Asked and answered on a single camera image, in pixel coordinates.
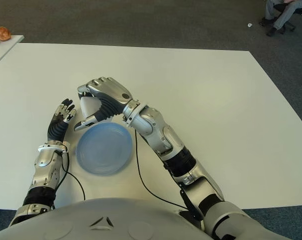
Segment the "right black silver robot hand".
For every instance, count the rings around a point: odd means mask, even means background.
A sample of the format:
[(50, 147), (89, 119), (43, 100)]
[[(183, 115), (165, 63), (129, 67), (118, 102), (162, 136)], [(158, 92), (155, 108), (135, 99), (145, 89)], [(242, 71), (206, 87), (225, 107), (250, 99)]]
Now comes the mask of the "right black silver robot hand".
[(133, 100), (131, 93), (111, 77), (100, 77), (78, 87), (79, 98), (97, 98), (99, 109), (74, 126), (75, 131), (85, 129), (107, 118), (131, 113), (140, 103)]

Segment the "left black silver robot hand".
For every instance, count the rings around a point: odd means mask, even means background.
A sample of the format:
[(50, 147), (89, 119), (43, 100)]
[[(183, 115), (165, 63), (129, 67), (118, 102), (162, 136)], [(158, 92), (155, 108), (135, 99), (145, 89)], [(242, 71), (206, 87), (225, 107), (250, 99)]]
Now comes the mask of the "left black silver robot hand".
[(75, 105), (71, 99), (63, 100), (55, 110), (48, 127), (48, 141), (63, 142), (69, 123), (76, 115)]

